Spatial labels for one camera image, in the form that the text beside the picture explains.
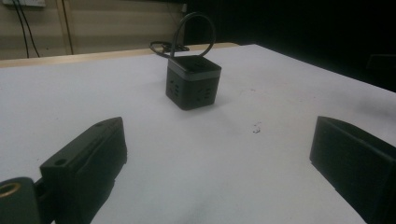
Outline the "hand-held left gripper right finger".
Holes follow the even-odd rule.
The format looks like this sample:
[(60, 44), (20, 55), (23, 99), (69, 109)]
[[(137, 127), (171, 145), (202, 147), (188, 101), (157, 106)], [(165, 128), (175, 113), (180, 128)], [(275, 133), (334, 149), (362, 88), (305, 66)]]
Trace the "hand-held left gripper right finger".
[(367, 224), (396, 224), (396, 147), (319, 117), (309, 159)]

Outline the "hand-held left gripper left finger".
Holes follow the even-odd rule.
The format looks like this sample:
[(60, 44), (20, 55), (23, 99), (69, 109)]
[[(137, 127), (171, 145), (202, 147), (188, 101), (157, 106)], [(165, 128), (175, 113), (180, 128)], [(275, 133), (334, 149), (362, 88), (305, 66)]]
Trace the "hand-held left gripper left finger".
[(90, 224), (108, 199), (127, 162), (122, 118), (106, 119), (51, 156), (40, 166), (53, 192), (56, 224)]

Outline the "black cube power socket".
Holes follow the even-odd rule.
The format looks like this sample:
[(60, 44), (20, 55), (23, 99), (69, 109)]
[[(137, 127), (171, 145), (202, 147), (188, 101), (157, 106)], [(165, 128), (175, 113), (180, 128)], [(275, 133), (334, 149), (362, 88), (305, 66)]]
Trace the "black cube power socket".
[(166, 96), (182, 110), (213, 105), (221, 67), (203, 56), (170, 58), (167, 65)]

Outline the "white wall socket strip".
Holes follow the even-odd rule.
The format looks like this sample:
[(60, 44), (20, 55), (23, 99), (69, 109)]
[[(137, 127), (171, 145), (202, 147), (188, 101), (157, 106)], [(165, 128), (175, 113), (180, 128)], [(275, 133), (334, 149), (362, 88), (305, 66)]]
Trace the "white wall socket strip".
[(19, 3), (25, 7), (45, 7), (45, 0), (1, 0), (4, 5), (13, 6), (14, 3)]

